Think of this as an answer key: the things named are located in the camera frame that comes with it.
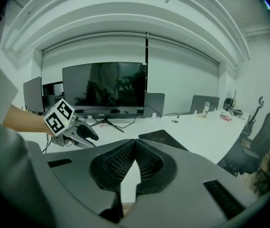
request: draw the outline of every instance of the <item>black screen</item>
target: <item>black screen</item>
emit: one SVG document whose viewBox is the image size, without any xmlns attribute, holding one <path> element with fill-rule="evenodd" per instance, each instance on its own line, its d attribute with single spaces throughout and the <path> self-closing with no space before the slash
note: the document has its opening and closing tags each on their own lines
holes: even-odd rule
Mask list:
<svg viewBox="0 0 270 228">
<path fill-rule="evenodd" d="M 26 110 L 44 112 L 41 77 L 34 78 L 24 83 L 23 94 Z"/>
<path fill-rule="evenodd" d="M 143 110 L 146 65 L 93 63 L 63 68 L 65 100 L 90 114 L 137 114 Z"/>
</svg>

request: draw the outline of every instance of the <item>white table surface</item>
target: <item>white table surface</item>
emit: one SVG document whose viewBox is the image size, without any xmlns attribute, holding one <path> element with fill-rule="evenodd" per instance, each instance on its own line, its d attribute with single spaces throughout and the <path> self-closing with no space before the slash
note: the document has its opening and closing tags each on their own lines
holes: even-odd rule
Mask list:
<svg viewBox="0 0 270 228">
<path fill-rule="evenodd" d="M 221 113 L 229 116 L 232 121 L 228 122 L 221 119 Z M 99 140 L 92 142 L 99 146 L 121 139 L 136 139 L 140 134 L 163 129 L 190 152 L 202 155 L 217 164 L 236 142 L 248 116 L 244 113 L 242 116 L 244 120 L 242 120 L 232 116 L 227 111 L 218 110 L 209 112 L 206 119 L 196 115 L 182 115 L 179 118 L 176 115 L 157 119 L 140 118 L 136 119 L 132 125 L 124 128 L 124 133 L 105 123 L 93 127 L 99 136 Z M 112 119 L 109 121 L 123 127 L 133 122 L 133 119 Z"/>
<path fill-rule="evenodd" d="M 221 119 L 221 113 L 229 116 L 232 121 L 228 122 Z M 99 140 L 93 141 L 90 139 L 90 141 L 99 146 L 122 139 L 136 139 L 140 134 L 163 129 L 190 152 L 204 156 L 217 164 L 236 142 L 248 120 L 249 114 L 244 113 L 242 117 L 244 120 L 232 116 L 227 111 L 217 110 L 216 112 L 209 112 L 207 119 L 196 115 L 182 115 L 179 118 L 176 115 L 157 119 L 139 118 L 136 119 L 135 123 L 123 129 L 125 133 L 104 123 L 93 127 L 99 136 Z M 109 121 L 123 127 L 132 123 L 133 119 L 110 119 Z M 45 133 L 21 133 L 21 135 L 25 140 L 37 142 L 42 150 L 46 146 Z M 78 149 L 74 145 L 60 147 L 51 143 L 47 153 Z M 134 162 L 121 183 L 122 203 L 133 203 L 136 200 L 135 193 L 138 183 L 140 183 L 140 171 L 137 163 Z"/>
</svg>

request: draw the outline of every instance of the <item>black mesh chair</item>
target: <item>black mesh chair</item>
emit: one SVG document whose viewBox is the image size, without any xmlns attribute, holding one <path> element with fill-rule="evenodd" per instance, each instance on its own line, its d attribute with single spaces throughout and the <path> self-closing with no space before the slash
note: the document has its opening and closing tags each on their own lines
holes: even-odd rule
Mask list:
<svg viewBox="0 0 270 228">
<path fill-rule="evenodd" d="M 259 102 L 259 106 L 257 107 L 253 117 L 249 120 L 248 124 L 245 126 L 245 128 L 243 129 L 242 133 L 240 134 L 239 136 L 239 141 L 242 142 L 243 139 L 247 139 L 251 133 L 252 133 L 252 130 L 253 130 L 253 126 L 254 126 L 254 123 L 256 122 L 255 120 L 255 117 L 257 116 L 258 114 L 258 111 L 263 107 L 264 105 L 264 102 L 263 102 L 263 96 L 261 96 L 258 100 Z"/>
<path fill-rule="evenodd" d="M 270 150 L 270 113 L 252 140 L 250 149 L 236 142 L 219 165 L 232 174 L 252 174 L 259 169 L 262 158 Z"/>
</svg>

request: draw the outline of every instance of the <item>white wall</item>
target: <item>white wall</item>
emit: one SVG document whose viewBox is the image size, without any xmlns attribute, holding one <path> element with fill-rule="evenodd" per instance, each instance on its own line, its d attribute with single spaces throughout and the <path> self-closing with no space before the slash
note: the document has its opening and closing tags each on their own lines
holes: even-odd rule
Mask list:
<svg viewBox="0 0 270 228">
<path fill-rule="evenodd" d="M 218 109 L 223 108 L 226 98 L 231 98 L 233 79 L 226 63 L 220 63 L 218 68 L 217 97 L 219 97 Z"/>
<path fill-rule="evenodd" d="M 8 29 L 9 27 L 5 25 L 3 34 L 5 34 L 8 31 Z M 31 67 L 28 58 L 22 59 L 20 63 L 23 65 L 23 67 L 17 69 L 18 66 L 12 65 L 0 48 L 0 69 L 18 89 L 18 94 L 16 95 L 12 104 L 18 108 L 25 109 L 23 96 L 23 83 L 31 79 Z"/>
<path fill-rule="evenodd" d="M 185 48 L 149 39 L 148 92 L 165 93 L 163 114 L 189 112 L 193 95 L 217 96 L 218 65 Z"/>
<path fill-rule="evenodd" d="M 251 60 L 239 66 L 235 81 L 237 102 L 241 109 L 254 114 L 258 99 L 263 96 L 264 107 L 256 117 L 253 139 L 260 130 L 264 118 L 270 112 L 270 34 L 248 37 Z"/>
<path fill-rule="evenodd" d="M 42 84 L 62 81 L 62 68 L 99 62 L 145 62 L 145 38 L 93 38 L 44 54 Z"/>
<path fill-rule="evenodd" d="M 42 76 L 43 54 L 41 50 L 35 49 L 31 53 L 31 78 Z"/>
</svg>

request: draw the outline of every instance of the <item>computer monitor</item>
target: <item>computer monitor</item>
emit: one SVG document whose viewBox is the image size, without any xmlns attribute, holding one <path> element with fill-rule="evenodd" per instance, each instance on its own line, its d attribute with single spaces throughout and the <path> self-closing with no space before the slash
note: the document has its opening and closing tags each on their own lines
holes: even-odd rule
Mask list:
<svg viewBox="0 0 270 228">
<path fill-rule="evenodd" d="M 65 100 L 87 115 L 143 115 L 147 65 L 91 63 L 62 69 Z"/>
<path fill-rule="evenodd" d="M 26 110 L 44 112 L 41 77 L 25 82 L 23 84 L 23 94 Z"/>
<path fill-rule="evenodd" d="M 202 113 L 206 101 L 209 101 L 210 103 L 209 112 L 213 112 L 215 109 L 218 109 L 219 97 L 195 95 L 193 96 L 190 113 L 193 114 L 195 111 L 197 111 L 197 113 Z"/>
<path fill-rule="evenodd" d="M 42 97 L 42 100 L 45 112 L 48 112 L 56 104 L 56 99 L 54 95 L 44 95 Z"/>
<path fill-rule="evenodd" d="M 233 98 L 233 101 L 232 101 L 231 107 L 234 107 L 234 106 L 235 106 L 235 104 L 236 104 L 236 96 L 237 96 L 237 91 L 235 90 L 235 93 L 234 93 L 234 98 Z"/>
</svg>

